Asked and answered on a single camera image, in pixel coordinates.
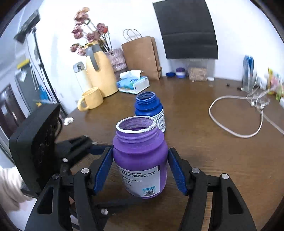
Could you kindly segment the purple plastic bottle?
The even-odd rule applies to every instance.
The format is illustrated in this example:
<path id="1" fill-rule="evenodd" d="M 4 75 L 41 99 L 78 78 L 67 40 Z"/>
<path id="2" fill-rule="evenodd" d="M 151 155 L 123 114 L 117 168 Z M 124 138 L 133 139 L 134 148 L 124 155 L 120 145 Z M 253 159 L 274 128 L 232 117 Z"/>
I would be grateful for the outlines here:
<path id="1" fill-rule="evenodd" d="M 163 191 L 168 146 L 156 119 L 132 116 L 119 121 L 113 146 L 114 161 L 130 194 L 148 199 Z"/>

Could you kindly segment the yellow mug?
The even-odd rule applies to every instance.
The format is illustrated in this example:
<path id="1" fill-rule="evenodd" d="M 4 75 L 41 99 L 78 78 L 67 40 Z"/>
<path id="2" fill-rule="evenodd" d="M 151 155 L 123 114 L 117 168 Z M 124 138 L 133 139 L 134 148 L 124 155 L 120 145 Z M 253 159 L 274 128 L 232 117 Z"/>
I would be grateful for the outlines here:
<path id="1" fill-rule="evenodd" d="M 77 108 L 79 111 L 87 111 L 100 106 L 103 103 L 103 97 L 98 87 L 90 88 L 84 92 L 78 100 Z"/>

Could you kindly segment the blue plastic bottle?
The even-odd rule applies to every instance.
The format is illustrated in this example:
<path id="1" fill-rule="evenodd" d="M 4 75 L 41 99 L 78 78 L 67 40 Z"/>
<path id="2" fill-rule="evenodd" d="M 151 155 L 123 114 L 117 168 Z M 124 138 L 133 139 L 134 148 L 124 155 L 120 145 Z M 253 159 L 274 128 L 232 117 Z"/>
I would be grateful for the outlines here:
<path id="1" fill-rule="evenodd" d="M 154 92 L 142 92 L 137 95 L 134 114 L 136 116 L 150 116 L 156 120 L 158 128 L 165 132 L 166 122 L 164 108 Z"/>

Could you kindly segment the cream travel tumbler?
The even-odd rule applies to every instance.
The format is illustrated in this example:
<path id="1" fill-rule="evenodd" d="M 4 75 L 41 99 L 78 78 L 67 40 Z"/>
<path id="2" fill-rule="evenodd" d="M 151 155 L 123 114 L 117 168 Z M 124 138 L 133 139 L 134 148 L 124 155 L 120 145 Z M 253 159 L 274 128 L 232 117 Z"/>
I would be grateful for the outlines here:
<path id="1" fill-rule="evenodd" d="M 73 65 L 73 70 L 82 92 L 86 92 L 93 87 L 83 62 Z"/>

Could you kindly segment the yellow thermos jug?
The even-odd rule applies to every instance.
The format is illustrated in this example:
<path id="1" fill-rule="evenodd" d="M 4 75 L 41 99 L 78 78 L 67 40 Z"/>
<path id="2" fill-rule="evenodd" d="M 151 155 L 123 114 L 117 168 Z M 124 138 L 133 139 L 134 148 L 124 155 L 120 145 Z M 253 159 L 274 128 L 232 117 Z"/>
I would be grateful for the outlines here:
<path id="1" fill-rule="evenodd" d="M 103 98 L 118 91 L 116 77 L 110 60 L 98 42 L 88 43 L 85 47 L 86 70 L 94 87 L 98 87 Z"/>

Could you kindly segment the blue tissue box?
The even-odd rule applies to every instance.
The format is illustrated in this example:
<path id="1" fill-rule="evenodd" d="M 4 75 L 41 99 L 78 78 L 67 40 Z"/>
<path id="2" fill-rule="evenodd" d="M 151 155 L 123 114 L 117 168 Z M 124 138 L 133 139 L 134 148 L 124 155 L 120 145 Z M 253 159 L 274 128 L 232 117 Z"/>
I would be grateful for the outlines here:
<path id="1" fill-rule="evenodd" d="M 137 95 L 150 86 L 149 78 L 142 70 L 131 70 L 120 74 L 116 83 L 119 92 Z"/>

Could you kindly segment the pink textured flower wrap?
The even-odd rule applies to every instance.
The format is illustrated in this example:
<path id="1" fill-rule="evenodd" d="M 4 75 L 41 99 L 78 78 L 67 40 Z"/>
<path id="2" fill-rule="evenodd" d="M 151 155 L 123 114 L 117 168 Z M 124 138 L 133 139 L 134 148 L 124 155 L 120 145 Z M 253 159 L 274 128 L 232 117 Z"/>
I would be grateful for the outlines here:
<path id="1" fill-rule="evenodd" d="M 116 48 L 105 52 L 105 55 L 110 60 L 114 72 L 118 72 L 127 68 L 123 50 L 121 48 Z"/>

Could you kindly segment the brown paper bag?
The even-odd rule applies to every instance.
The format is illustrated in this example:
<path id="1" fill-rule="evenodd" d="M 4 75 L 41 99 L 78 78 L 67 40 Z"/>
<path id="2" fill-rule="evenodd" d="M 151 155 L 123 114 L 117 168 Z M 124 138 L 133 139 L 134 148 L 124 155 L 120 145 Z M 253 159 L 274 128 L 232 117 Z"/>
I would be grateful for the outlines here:
<path id="1" fill-rule="evenodd" d="M 150 80 L 159 80 L 162 73 L 154 37 L 143 37 L 136 29 L 125 29 L 122 44 L 124 58 L 129 70 L 142 70 Z"/>

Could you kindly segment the purple white small jar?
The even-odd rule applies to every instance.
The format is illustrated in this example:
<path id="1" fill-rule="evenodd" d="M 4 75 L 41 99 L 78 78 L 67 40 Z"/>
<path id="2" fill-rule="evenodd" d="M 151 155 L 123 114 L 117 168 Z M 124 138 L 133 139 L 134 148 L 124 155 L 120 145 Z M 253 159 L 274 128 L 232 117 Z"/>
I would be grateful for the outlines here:
<path id="1" fill-rule="evenodd" d="M 179 67 L 175 71 L 177 78 L 186 78 L 186 70 L 185 68 Z"/>

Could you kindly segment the dried pink flower bouquet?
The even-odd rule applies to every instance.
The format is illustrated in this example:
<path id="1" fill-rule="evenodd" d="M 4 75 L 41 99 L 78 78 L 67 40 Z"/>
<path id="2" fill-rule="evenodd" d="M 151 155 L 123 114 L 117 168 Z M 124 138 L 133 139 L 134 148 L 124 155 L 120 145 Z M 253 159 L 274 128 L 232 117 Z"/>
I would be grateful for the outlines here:
<path id="1" fill-rule="evenodd" d="M 98 44 L 103 52 L 113 50 L 108 27 L 103 23 L 95 25 L 89 17 L 89 8 L 84 7 L 77 11 L 74 17 L 75 26 L 72 30 L 74 39 L 77 42 L 69 48 L 71 52 L 76 52 L 80 56 L 86 56 L 86 48 Z"/>

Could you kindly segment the clear box of seeds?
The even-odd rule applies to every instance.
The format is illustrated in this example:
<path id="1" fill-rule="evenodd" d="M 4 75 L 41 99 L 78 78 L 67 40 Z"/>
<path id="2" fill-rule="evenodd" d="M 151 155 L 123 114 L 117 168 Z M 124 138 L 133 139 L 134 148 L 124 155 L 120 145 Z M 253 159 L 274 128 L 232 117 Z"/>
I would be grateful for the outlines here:
<path id="1" fill-rule="evenodd" d="M 207 81 L 207 63 L 205 59 L 190 59 L 188 63 L 189 80 Z"/>

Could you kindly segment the black tripod stand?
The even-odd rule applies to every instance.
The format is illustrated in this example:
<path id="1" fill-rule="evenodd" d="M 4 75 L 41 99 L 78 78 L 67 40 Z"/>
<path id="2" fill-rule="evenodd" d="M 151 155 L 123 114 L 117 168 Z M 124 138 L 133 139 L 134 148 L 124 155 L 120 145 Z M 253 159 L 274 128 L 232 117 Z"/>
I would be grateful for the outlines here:
<path id="1" fill-rule="evenodd" d="M 20 27 L 19 32 L 17 32 L 17 34 L 14 36 L 14 40 L 16 40 L 17 42 L 24 44 L 24 42 L 26 41 L 26 38 L 28 35 L 32 34 L 33 39 L 34 39 L 34 43 L 35 43 L 35 51 L 36 51 L 36 55 L 35 57 L 38 57 L 38 66 L 39 69 L 37 69 L 36 67 L 34 69 L 36 69 L 38 71 L 38 75 L 41 79 L 41 82 L 44 85 L 44 89 L 47 95 L 47 98 L 50 100 L 50 102 L 52 103 L 57 103 L 60 106 L 60 111 L 61 111 L 61 115 L 66 118 L 68 113 L 67 111 L 64 109 L 64 107 L 62 106 L 59 98 L 57 97 L 55 90 L 51 84 L 51 81 L 47 75 L 46 69 L 44 67 L 44 63 L 39 51 L 39 45 L 38 45 L 38 39 L 37 39 L 37 28 L 36 25 L 39 23 L 40 21 L 40 14 L 39 14 L 39 10 L 36 9 L 31 16 L 29 16 L 29 18 L 24 22 L 24 24 Z"/>

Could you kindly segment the colourful snack packet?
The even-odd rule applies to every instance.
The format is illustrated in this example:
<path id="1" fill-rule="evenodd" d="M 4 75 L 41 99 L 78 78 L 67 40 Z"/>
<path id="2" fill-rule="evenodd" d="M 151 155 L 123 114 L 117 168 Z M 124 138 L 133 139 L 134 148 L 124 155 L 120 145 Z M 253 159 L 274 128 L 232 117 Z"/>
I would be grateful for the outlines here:
<path id="1" fill-rule="evenodd" d="M 269 95 L 275 95 L 275 99 L 280 101 L 283 97 L 283 77 L 278 73 L 274 72 L 272 69 L 268 69 L 268 83 L 267 88 L 269 90 Z"/>

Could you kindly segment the clear glass with blue items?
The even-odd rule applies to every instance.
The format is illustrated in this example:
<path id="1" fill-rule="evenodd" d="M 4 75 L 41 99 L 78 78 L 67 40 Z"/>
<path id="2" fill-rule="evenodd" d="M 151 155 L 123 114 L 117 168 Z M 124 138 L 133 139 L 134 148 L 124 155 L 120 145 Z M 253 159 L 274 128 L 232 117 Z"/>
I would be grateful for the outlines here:
<path id="1" fill-rule="evenodd" d="M 243 60 L 242 90 L 252 92 L 256 82 L 254 75 L 254 59 L 252 56 L 245 56 Z"/>

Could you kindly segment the black wall panel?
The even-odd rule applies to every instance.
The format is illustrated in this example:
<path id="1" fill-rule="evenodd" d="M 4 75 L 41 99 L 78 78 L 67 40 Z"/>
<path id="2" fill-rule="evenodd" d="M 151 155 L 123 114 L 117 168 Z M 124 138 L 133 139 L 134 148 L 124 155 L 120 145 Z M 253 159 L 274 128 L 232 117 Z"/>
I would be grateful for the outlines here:
<path id="1" fill-rule="evenodd" d="M 167 59 L 218 59 L 216 34 L 204 0 L 153 3 Z"/>

